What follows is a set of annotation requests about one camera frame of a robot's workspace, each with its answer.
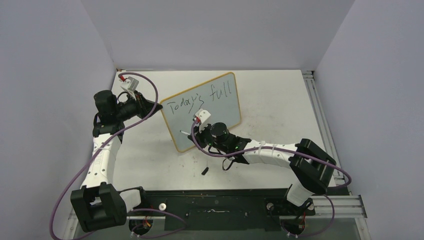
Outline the black marker cap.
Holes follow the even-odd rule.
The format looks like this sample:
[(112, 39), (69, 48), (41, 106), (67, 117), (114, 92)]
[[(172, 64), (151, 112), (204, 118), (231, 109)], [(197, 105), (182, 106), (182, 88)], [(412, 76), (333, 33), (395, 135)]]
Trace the black marker cap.
[(206, 167), (203, 171), (202, 171), (202, 175), (204, 176), (207, 172), (209, 171), (209, 167)]

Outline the yellow-framed whiteboard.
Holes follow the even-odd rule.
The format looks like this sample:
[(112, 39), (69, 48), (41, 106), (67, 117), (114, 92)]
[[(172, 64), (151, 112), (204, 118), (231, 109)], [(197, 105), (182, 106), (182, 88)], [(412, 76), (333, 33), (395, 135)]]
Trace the yellow-framed whiteboard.
[(227, 72), (163, 99), (160, 104), (166, 126), (176, 150), (184, 153), (194, 144), (180, 131), (190, 133), (199, 109), (210, 112), (210, 124), (225, 123), (232, 128), (241, 123), (236, 75)]

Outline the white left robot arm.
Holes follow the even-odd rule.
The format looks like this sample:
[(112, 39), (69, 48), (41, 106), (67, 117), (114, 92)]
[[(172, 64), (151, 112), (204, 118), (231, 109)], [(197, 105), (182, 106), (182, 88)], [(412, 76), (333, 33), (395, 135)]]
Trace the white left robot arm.
[(126, 222), (127, 207), (113, 186), (118, 150), (123, 142), (124, 122), (149, 118), (163, 106), (146, 99), (138, 91), (126, 92), (127, 100), (119, 102), (111, 90), (94, 95), (97, 114), (93, 120), (93, 161), (80, 189), (71, 192), (70, 202), (85, 233), (121, 226)]

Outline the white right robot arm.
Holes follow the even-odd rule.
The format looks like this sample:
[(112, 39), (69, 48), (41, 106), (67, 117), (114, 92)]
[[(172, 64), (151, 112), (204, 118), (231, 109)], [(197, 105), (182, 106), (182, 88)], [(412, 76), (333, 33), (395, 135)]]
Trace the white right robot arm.
[(289, 214), (300, 211), (313, 194), (327, 193), (336, 165), (326, 151), (308, 138), (292, 144), (259, 142), (230, 133), (222, 122), (208, 124), (204, 129), (195, 125), (187, 138), (199, 149), (214, 148), (215, 155), (225, 156), (235, 163), (292, 170), (297, 179), (282, 201), (283, 209)]

